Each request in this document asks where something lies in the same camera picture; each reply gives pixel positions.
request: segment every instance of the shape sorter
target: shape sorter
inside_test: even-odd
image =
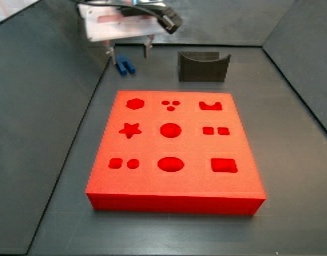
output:
[[[231,95],[118,91],[85,193],[94,210],[253,215],[265,193]]]

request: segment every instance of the dark gray table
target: dark gray table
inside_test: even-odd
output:
[[[177,51],[232,54],[227,80],[179,83]],[[327,254],[327,137],[259,48],[117,47],[137,68],[113,66],[98,85],[74,140],[30,255]],[[117,90],[229,92],[268,200],[249,217],[94,212],[84,195]]]

